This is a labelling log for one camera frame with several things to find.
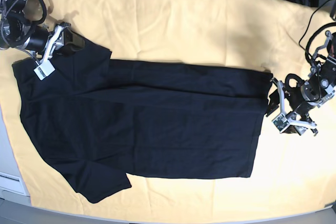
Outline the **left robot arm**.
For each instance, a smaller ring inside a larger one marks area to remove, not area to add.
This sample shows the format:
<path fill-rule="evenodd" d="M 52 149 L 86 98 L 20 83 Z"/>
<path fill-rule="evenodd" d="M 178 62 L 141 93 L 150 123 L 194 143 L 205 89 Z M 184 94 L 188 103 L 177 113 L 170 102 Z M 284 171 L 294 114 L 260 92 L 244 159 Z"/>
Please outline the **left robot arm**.
<path fill-rule="evenodd" d="M 272 79 L 276 90 L 269 95 L 265 116 L 277 109 L 272 123 L 280 133 L 302 135 L 306 130 L 318 134 L 317 124 L 309 112 L 335 97 L 335 33 L 325 31 L 325 42 L 308 60 L 311 68 L 307 80 L 288 74 L 285 81 Z"/>

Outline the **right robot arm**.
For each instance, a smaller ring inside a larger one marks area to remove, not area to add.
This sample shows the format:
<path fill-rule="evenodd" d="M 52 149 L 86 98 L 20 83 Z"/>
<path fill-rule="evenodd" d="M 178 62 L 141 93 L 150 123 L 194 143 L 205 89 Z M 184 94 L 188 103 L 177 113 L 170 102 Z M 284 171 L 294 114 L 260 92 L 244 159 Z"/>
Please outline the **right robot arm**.
<path fill-rule="evenodd" d="M 85 39 L 71 30 L 71 24 L 56 24 L 48 31 L 42 24 L 47 18 L 47 7 L 37 0 L 42 15 L 29 20 L 24 8 L 28 0 L 1 0 L 1 50 L 15 48 L 28 54 L 37 65 L 54 54 L 71 56 L 84 49 Z"/>

